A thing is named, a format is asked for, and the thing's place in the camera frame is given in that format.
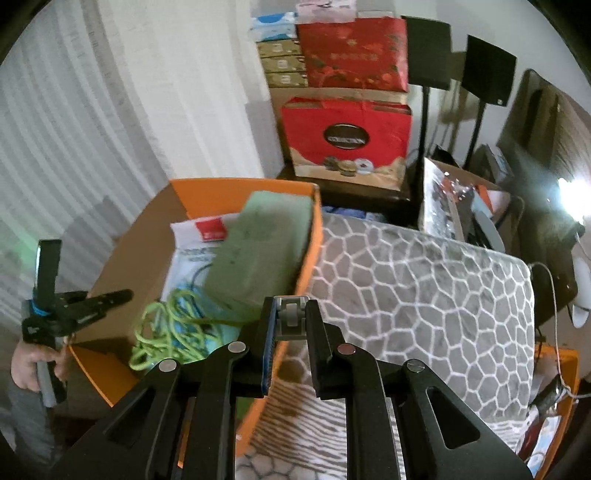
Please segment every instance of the bright light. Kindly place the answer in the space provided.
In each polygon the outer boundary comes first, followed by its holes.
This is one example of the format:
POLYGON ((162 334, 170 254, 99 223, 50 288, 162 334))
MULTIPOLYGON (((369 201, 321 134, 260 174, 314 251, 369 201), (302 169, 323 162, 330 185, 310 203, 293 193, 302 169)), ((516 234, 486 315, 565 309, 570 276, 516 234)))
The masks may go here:
POLYGON ((591 215, 591 187, 583 180, 566 181, 558 179, 560 200, 564 209, 578 223, 583 224, 583 218, 591 215))

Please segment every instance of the metal pin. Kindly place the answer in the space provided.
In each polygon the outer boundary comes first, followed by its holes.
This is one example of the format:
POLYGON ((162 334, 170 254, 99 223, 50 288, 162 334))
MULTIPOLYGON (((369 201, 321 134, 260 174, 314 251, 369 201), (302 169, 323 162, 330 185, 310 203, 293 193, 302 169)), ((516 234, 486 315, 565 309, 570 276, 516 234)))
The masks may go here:
POLYGON ((246 344, 244 342, 232 342, 228 344, 228 350, 232 353, 242 353, 246 350, 246 344))
POLYGON ((351 343, 341 343, 336 349, 341 355, 353 355, 355 353, 355 345, 351 343))
POLYGON ((173 359, 167 358, 158 364, 158 368, 161 372, 172 372, 177 368, 177 363, 173 359))
POLYGON ((425 370, 425 364, 423 362, 421 362, 420 360, 417 360, 417 359, 413 358, 412 360, 409 360, 407 362, 407 368, 411 372, 414 372, 416 374, 419 374, 423 370, 425 370))

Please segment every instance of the black stand leg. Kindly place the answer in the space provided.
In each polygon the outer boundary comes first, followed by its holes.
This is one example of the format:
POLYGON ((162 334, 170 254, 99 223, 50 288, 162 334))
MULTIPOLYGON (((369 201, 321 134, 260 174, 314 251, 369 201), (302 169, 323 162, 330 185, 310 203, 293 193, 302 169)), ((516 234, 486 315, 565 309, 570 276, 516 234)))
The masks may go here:
POLYGON ((427 122, 429 119, 429 93, 430 87, 423 87, 423 112, 421 114, 421 135, 418 140, 418 157, 414 167, 414 177, 412 185, 413 203, 418 210, 423 203, 423 171, 425 166, 425 141, 427 138, 427 122))
POLYGON ((478 115, 476 116, 476 125, 474 125, 474 133, 472 134, 472 140, 470 141, 470 148, 468 148, 468 155, 466 155, 466 161, 464 162, 464 170, 470 169, 470 160, 474 155, 474 149, 476 148, 476 141, 480 134, 480 127, 482 126, 482 117, 484 116, 484 108, 486 103, 482 100, 478 103, 478 115))

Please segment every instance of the red gift bag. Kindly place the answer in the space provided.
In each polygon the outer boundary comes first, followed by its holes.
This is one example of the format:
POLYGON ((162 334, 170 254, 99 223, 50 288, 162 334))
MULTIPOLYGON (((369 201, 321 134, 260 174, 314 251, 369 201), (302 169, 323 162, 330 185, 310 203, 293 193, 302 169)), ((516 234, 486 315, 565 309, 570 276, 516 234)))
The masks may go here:
POLYGON ((311 87, 408 92, 407 30, 402 18, 298 25, 311 87))
POLYGON ((407 105, 292 98, 281 114, 296 175, 400 189, 412 123, 407 105))

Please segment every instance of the white curtain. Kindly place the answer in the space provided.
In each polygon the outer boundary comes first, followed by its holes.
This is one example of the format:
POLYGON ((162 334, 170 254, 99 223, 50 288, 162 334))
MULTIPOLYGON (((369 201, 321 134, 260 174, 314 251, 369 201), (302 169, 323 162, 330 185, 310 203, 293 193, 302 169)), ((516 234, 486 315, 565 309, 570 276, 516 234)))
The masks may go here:
POLYGON ((240 0, 53 0, 0 66, 0 323, 17 331, 37 241, 88 289, 178 177, 275 176, 268 89, 240 0))
POLYGON ((276 176, 282 159, 244 0, 98 0, 169 177, 276 176))

